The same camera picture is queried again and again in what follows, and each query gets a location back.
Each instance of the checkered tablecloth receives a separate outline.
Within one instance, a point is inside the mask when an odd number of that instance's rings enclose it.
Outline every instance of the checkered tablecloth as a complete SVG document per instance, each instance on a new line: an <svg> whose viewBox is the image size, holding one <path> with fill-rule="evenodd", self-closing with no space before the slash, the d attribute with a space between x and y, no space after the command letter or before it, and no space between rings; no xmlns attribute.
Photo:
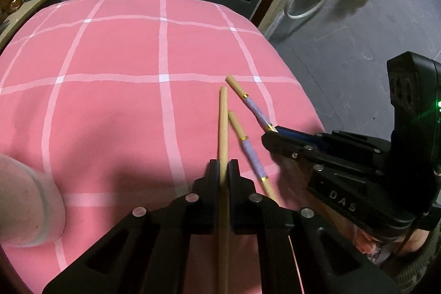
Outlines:
<svg viewBox="0 0 441 294"><path fill-rule="evenodd" d="M26 22L0 56L0 152L52 175L67 210L56 243L6 248L30 289L40 293L134 207L163 207L203 176L217 157L219 89L228 74L273 124L323 131L277 52L224 6L73 0ZM284 204L301 205L295 166L286 162L281 175L231 89L228 103ZM229 135L229 157L254 179ZM192 238L185 293L214 293L213 248L211 237ZM259 293L255 238L233 238L231 248L230 293Z"/></svg>

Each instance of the silver screw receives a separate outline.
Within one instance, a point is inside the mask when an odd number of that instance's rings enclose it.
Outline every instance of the silver screw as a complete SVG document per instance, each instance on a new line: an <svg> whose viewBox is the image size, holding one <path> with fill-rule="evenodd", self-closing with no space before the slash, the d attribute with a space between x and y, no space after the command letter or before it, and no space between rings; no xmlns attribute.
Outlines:
<svg viewBox="0 0 441 294"><path fill-rule="evenodd" d="M136 207L133 211L132 214L135 217L142 217L143 215L145 215L147 213L147 210L144 207Z"/></svg>
<svg viewBox="0 0 441 294"><path fill-rule="evenodd" d="M195 193L189 193L185 196L185 200L190 203L197 202L199 200L199 196Z"/></svg>
<svg viewBox="0 0 441 294"><path fill-rule="evenodd" d="M305 218L312 218L314 217L314 211L311 208L303 208L300 211L300 214Z"/></svg>
<svg viewBox="0 0 441 294"><path fill-rule="evenodd" d="M262 195L258 193L253 193L248 198L254 203L259 203L263 199Z"/></svg>

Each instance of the wooden shelf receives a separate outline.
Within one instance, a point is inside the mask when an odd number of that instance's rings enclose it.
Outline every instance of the wooden shelf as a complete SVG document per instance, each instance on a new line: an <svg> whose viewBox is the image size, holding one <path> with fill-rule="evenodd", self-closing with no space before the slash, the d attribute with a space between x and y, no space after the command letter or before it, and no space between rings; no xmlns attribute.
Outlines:
<svg viewBox="0 0 441 294"><path fill-rule="evenodd" d="M25 22L32 17L38 8L46 1L47 0L31 0L24 2L19 10L6 18L9 20L9 25L0 35L0 51L3 50L4 46L14 36L15 32L25 24Z"/></svg>

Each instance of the purple thread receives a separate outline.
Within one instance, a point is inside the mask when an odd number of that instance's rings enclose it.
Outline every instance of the purple thread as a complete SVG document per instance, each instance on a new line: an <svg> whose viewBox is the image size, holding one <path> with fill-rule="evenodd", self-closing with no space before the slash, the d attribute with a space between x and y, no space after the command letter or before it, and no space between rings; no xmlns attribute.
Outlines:
<svg viewBox="0 0 441 294"><path fill-rule="evenodd" d="M257 157L257 153L254 151L249 139L245 139L242 141L242 149L245 152L255 175L260 179L266 177L265 169L261 165L259 158Z"/></svg>
<svg viewBox="0 0 441 294"><path fill-rule="evenodd" d="M267 129L267 127L270 126L270 121L265 116L265 114L260 110L257 105L254 103L253 100L249 96L247 96L245 99L243 99L243 102L245 103L246 107L251 110L251 112L254 114L254 116L257 118L257 121L259 121L261 127L263 127L264 130Z"/></svg>

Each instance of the human hand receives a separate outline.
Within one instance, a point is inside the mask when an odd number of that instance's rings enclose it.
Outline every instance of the human hand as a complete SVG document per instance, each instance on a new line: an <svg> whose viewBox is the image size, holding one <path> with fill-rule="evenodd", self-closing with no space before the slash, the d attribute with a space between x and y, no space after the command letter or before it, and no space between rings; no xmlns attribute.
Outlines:
<svg viewBox="0 0 441 294"><path fill-rule="evenodd" d="M404 245L399 253L399 256L403 256L420 249L428 236L428 230L417 229ZM402 241L404 241L404 236L400 237L395 242L401 243ZM377 242L378 241L375 240L373 236L367 234L364 230L357 230L354 238L354 245L363 254L372 254L377 247Z"/></svg>

